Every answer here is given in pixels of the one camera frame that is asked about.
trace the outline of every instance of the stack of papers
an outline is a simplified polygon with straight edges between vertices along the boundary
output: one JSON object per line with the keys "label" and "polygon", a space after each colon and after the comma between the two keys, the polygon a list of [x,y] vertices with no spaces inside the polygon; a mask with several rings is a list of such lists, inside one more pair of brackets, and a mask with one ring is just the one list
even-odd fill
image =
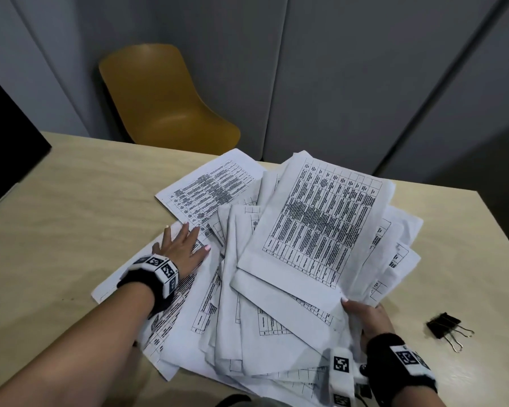
{"label": "stack of papers", "polygon": [[[328,404],[329,349],[357,361],[361,328],[342,297],[376,306],[420,261],[422,220],[389,205],[394,184],[295,153],[266,171],[239,150],[212,160],[156,198],[200,226],[208,257],[138,342],[170,380],[178,367],[293,406]],[[97,302],[154,242],[99,285]]]}

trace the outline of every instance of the table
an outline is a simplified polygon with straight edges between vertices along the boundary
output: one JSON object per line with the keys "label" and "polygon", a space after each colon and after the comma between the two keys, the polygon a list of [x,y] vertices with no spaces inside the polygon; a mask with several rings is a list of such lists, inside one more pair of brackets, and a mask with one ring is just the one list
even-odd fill
{"label": "table", "polygon": [[[157,191],[214,158],[44,134],[51,153],[0,203],[0,384],[95,303],[90,292],[174,218]],[[383,301],[435,371],[448,406],[509,406],[509,241],[474,191],[396,182],[392,204],[424,218],[422,261]],[[475,330],[456,354],[424,322]],[[235,390],[180,370],[165,383],[133,352],[108,405],[211,407]]]}

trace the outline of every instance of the wristband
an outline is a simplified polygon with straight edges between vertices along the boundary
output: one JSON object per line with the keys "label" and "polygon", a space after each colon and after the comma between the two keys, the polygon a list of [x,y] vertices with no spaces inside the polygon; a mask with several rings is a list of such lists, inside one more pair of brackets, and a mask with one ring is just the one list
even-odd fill
{"label": "wristband", "polygon": [[422,358],[392,333],[378,335],[367,344],[366,375],[377,403],[390,406],[406,386],[426,386],[437,393],[435,376]]}
{"label": "wristband", "polygon": [[167,309],[179,283],[179,270],[168,258],[158,254],[137,259],[120,277],[117,288],[138,282],[148,286],[155,296],[155,305],[149,318]]}

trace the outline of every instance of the chair backrest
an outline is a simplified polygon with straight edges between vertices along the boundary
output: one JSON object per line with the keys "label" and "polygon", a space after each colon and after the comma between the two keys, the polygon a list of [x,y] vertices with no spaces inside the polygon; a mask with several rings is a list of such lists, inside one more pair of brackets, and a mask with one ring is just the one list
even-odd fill
{"label": "chair backrest", "polygon": [[100,74],[126,130],[136,130],[156,113],[201,103],[183,56],[171,44],[124,47],[100,61]]}

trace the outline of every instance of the left hand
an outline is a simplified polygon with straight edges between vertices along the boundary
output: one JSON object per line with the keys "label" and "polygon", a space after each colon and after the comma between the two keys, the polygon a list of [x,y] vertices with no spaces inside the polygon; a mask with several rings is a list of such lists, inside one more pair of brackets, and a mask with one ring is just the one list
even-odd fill
{"label": "left hand", "polygon": [[198,267],[202,261],[204,261],[205,257],[211,250],[211,246],[208,244],[194,254],[190,254],[199,233],[200,227],[194,227],[189,233],[188,223],[186,222],[183,224],[183,227],[181,227],[177,237],[172,241],[171,228],[166,227],[164,229],[162,243],[154,243],[152,247],[153,254],[166,256],[173,261],[179,270],[179,281],[183,280],[186,276],[192,273],[193,270]]}

